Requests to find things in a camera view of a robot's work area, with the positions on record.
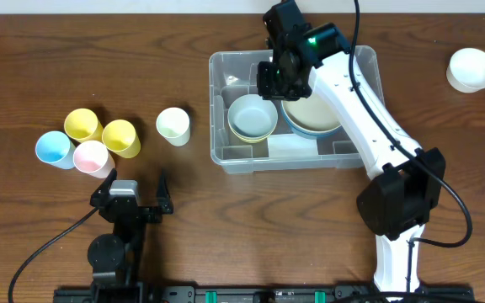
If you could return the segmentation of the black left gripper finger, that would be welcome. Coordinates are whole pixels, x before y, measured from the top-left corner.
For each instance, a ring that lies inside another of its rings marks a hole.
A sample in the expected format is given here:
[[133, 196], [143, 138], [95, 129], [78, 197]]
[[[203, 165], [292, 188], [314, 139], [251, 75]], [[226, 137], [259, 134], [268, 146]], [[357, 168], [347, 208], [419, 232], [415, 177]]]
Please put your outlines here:
[[167, 176], [163, 170], [158, 179], [156, 199], [157, 206], [163, 214], [173, 213], [173, 202], [168, 191]]
[[112, 168], [106, 179], [91, 194], [90, 205], [92, 207], [105, 207], [109, 203], [109, 189], [116, 178], [117, 171], [115, 168]]

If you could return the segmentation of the yellow small bowl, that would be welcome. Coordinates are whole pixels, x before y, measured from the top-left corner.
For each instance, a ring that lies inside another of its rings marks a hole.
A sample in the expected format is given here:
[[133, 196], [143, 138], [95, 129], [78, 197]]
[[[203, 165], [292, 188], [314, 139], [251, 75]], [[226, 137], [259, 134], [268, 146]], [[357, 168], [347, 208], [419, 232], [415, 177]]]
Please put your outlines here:
[[265, 139], [267, 139], [272, 133], [273, 133], [273, 130], [268, 132], [267, 134], [263, 135], [263, 136], [258, 136], [258, 137], [249, 137], [249, 136], [244, 136], [242, 134], [239, 134], [236, 130], [234, 129], [231, 129], [231, 132], [238, 138], [240, 139], [241, 141], [244, 141], [244, 142], [247, 142], [247, 143], [250, 143], [250, 144], [254, 144], [254, 143], [258, 143], [258, 142], [261, 142], [261, 141], [264, 141]]

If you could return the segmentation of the white small bowl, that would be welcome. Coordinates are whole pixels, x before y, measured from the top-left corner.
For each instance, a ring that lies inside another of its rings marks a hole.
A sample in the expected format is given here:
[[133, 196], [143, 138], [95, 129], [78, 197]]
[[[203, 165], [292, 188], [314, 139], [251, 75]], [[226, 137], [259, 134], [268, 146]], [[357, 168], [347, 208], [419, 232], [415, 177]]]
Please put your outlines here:
[[485, 52], [475, 48], [456, 51], [445, 75], [449, 84], [459, 92], [475, 93], [485, 89]]

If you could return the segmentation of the beige large bowl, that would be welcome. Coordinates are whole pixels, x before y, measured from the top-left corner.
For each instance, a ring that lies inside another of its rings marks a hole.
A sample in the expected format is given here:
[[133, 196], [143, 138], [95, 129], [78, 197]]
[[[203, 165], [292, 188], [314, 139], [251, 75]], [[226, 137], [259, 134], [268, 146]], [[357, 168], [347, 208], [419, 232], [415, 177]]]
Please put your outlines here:
[[331, 106], [317, 95], [283, 101], [281, 105], [287, 120], [304, 133], [326, 135], [341, 127]]

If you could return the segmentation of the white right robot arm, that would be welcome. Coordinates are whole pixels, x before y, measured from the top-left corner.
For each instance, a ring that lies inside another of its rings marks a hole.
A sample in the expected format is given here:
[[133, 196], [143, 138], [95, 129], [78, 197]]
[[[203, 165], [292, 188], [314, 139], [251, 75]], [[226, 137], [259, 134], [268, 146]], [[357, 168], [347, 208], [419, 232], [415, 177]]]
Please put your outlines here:
[[443, 155], [425, 151], [387, 112], [360, 75], [355, 43], [336, 25], [312, 27], [293, 1], [275, 4], [263, 21], [273, 58], [258, 65], [258, 94], [282, 101], [317, 96], [331, 108], [370, 180], [356, 203], [376, 235], [374, 285], [382, 292], [414, 292], [418, 245], [440, 197]]

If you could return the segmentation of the grey small bowl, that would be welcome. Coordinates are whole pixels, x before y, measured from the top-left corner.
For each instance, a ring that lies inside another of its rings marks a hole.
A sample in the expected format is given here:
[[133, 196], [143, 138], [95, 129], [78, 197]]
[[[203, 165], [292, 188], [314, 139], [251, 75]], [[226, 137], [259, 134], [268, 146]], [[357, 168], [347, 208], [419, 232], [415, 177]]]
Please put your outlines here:
[[257, 94], [247, 94], [232, 103], [227, 118], [230, 128], [239, 134], [258, 137], [275, 129], [278, 112], [272, 101]]

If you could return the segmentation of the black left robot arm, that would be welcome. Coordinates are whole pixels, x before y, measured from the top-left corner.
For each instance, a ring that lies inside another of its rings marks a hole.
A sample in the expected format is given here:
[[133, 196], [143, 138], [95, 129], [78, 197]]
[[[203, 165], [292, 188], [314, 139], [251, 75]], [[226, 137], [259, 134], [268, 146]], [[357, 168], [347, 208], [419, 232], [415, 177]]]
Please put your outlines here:
[[153, 206], [140, 206], [138, 183], [119, 180], [113, 169], [93, 192], [90, 205], [113, 225], [111, 233], [96, 237], [88, 248], [93, 269], [91, 301], [159, 302], [162, 291], [138, 279], [147, 225], [159, 224], [174, 211], [165, 173], [158, 179]]

